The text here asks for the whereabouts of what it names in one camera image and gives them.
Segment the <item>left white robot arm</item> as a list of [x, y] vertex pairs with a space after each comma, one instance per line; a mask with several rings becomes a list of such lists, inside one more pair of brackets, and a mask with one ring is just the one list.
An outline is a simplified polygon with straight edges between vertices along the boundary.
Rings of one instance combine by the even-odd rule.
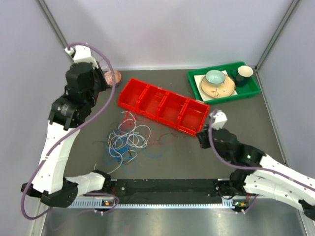
[[94, 170], [77, 177], [64, 177], [72, 145], [96, 105], [98, 95], [108, 85], [99, 64], [74, 63], [65, 74], [64, 94], [51, 106], [47, 136], [41, 155], [41, 168], [30, 184], [21, 191], [39, 198], [49, 207], [69, 207], [81, 195], [97, 191], [106, 195], [111, 191], [110, 176]]

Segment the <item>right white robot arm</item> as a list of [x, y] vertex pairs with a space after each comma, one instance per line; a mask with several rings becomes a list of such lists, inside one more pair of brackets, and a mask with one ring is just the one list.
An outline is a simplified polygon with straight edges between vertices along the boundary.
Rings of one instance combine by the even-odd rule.
[[263, 196], [290, 205], [311, 220], [315, 218], [315, 180], [250, 145], [226, 129], [208, 127], [196, 134], [203, 149], [211, 148], [224, 164], [234, 168], [228, 180], [215, 183], [220, 196]]

